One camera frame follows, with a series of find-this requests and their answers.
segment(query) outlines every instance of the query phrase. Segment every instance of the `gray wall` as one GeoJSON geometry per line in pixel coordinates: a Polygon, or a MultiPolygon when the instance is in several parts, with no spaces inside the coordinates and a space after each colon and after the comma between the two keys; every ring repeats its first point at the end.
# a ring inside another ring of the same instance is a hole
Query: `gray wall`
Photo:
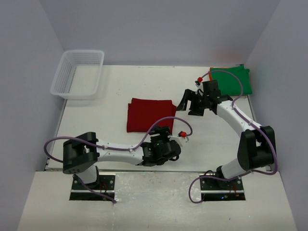
{"type": "Polygon", "coordinates": [[[276,132],[279,169],[299,231],[308,230],[308,1],[282,0],[246,62],[257,120],[276,132]]]}
{"type": "Polygon", "coordinates": [[[63,49],[37,0],[2,0],[0,31],[0,230],[10,231],[59,120],[49,88],[63,49]]]}
{"type": "Polygon", "coordinates": [[[64,48],[105,64],[244,63],[279,0],[40,0],[64,48]]]}

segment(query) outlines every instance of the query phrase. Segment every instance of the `laundry basket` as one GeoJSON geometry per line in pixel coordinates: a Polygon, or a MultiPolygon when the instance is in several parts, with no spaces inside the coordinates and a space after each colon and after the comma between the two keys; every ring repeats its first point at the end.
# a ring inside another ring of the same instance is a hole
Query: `laundry basket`
{"type": "Polygon", "coordinates": [[[103,60],[102,51],[65,51],[51,85],[51,94],[67,100],[95,99],[103,60]]]}

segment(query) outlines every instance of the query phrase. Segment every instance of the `dark red towel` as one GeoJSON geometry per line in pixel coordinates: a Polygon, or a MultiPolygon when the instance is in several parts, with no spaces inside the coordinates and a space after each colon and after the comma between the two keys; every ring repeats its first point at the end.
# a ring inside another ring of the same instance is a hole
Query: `dark red towel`
{"type": "MultiPolygon", "coordinates": [[[[153,123],[166,116],[175,116],[177,107],[171,100],[141,100],[133,98],[128,104],[127,132],[147,132],[153,123]]],[[[158,126],[169,126],[172,133],[173,119],[166,119],[158,126]]]]}

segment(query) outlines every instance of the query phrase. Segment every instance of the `purple cable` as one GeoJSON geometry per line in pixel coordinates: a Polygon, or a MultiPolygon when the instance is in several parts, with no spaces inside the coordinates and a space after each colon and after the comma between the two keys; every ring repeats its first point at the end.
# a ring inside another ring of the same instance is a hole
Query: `purple cable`
{"type": "Polygon", "coordinates": [[[102,193],[99,193],[99,192],[95,192],[94,190],[90,189],[83,181],[82,179],[77,176],[76,174],[74,174],[74,177],[76,177],[78,179],[78,181],[81,183],[81,185],[86,189],[86,190],[89,190],[91,193],[95,194],[95,195],[98,195],[98,196],[102,196],[104,198],[107,198],[109,200],[111,200],[114,204],[116,204],[116,200],[110,196],[107,196],[105,194],[102,194],[102,193]]]}
{"type": "Polygon", "coordinates": [[[205,76],[207,76],[208,74],[210,73],[214,73],[214,72],[224,72],[224,73],[227,73],[229,75],[232,75],[240,84],[240,87],[241,87],[241,94],[239,96],[237,96],[231,103],[231,106],[233,108],[233,110],[236,112],[236,114],[239,115],[240,118],[242,118],[246,123],[250,124],[250,126],[252,126],[254,129],[256,129],[258,132],[260,132],[260,134],[265,138],[266,142],[269,144],[269,147],[270,147],[270,150],[273,154],[273,159],[274,159],[274,170],[272,172],[263,172],[263,171],[259,171],[259,170],[251,170],[249,172],[246,172],[244,174],[241,174],[237,177],[232,177],[232,178],[229,178],[229,179],[222,179],[222,178],[218,178],[218,177],[212,177],[212,176],[200,176],[200,177],[197,177],[196,179],[194,179],[192,181],[192,183],[190,184],[189,186],[189,189],[188,189],[188,196],[189,196],[189,199],[191,202],[193,202],[194,204],[198,204],[198,203],[201,203],[203,201],[203,199],[201,199],[200,201],[194,201],[191,197],[191,190],[192,190],[192,186],[193,184],[199,180],[199,179],[215,179],[215,180],[221,180],[221,181],[230,181],[230,180],[235,180],[237,179],[238,177],[243,177],[243,176],[246,176],[248,175],[250,172],[257,172],[257,173],[261,173],[261,174],[265,174],[265,175],[274,175],[276,174],[277,172],[277,169],[278,169],[278,164],[277,164],[277,156],[276,156],[276,151],[275,151],[275,148],[273,146],[273,144],[271,143],[270,139],[268,138],[268,136],[260,129],[258,128],[256,125],[254,125],[253,123],[250,123],[250,121],[248,119],[245,118],[245,116],[243,116],[237,109],[236,109],[236,106],[234,106],[234,103],[235,101],[237,101],[239,98],[242,97],[243,95],[243,85],[241,83],[241,81],[239,80],[239,78],[234,75],[233,73],[229,72],[229,71],[223,71],[223,70],[216,70],[216,71],[209,71],[207,72],[205,75],[203,75],[201,78],[204,78],[205,76]]]}
{"type": "MultiPolygon", "coordinates": [[[[136,150],[137,148],[139,148],[142,143],[145,141],[146,137],[149,135],[149,133],[152,131],[152,129],[161,121],[163,120],[166,120],[166,119],[177,119],[179,121],[182,121],[183,123],[185,123],[189,129],[190,129],[190,133],[187,134],[187,136],[191,136],[193,134],[193,129],[191,127],[191,125],[184,119],[181,119],[181,118],[178,118],[178,117],[175,117],[175,116],[167,116],[167,117],[164,117],[164,118],[161,118],[159,120],[157,120],[155,123],[152,124],[152,126],[149,128],[149,130],[145,133],[144,137],[142,138],[142,140],[133,148],[131,148],[132,150],[136,150]]],[[[50,159],[54,160],[54,161],[57,161],[57,162],[60,162],[60,163],[63,163],[63,160],[59,160],[55,157],[53,157],[52,155],[50,155],[47,151],[47,146],[50,142],[53,142],[53,141],[56,141],[56,140],[71,140],[71,141],[78,141],[78,142],[81,142],[81,143],[84,143],[88,146],[92,146],[92,147],[96,147],[96,148],[101,148],[101,149],[105,149],[105,146],[103,145],[97,145],[97,144],[93,144],[93,143],[90,143],[90,142],[87,142],[83,139],[80,139],[80,138],[76,138],[76,137],[70,137],[70,136],[59,136],[59,137],[55,137],[55,138],[52,138],[48,141],[46,141],[46,143],[44,144],[44,152],[46,154],[46,156],[48,156],[50,159]]],[[[107,147],[106,149],[108,150],[115,150],[115,151],[129,151],[130,148],[114,148],[114,147],[107,147]]]]}

